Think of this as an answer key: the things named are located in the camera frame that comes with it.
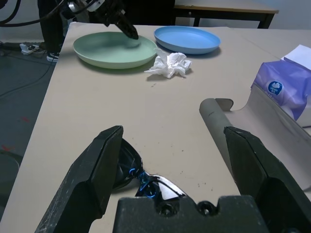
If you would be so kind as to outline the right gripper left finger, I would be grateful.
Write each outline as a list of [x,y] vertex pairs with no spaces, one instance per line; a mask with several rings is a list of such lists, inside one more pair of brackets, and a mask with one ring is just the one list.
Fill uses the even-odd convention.
[[37,233],[87,233],[105,214],[117,172],[122,126],[99,133],[72,163]]

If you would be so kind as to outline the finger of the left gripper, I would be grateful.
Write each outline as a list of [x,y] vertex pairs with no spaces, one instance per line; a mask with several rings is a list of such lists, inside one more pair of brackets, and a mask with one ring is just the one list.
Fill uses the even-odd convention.
[[116,26],[129,38],[138,40],[138,32],[133,24],[123,15],[119,14],[116,21]]

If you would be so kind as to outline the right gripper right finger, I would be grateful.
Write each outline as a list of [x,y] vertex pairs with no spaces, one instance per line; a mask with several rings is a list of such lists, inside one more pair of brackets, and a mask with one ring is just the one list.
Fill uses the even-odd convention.
[[287,168],[248,131],[233,126],[224,134],[234,181],[250,195],[271,233],[309,233],[311,202]]

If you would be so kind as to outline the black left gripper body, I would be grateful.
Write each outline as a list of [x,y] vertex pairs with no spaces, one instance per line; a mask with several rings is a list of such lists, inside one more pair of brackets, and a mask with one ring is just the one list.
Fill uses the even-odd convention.
[[101,23],[105,26],[115,24],[119,14],[124,15],[125,5],[122,0],[95,0],[88,8],[90,23]]

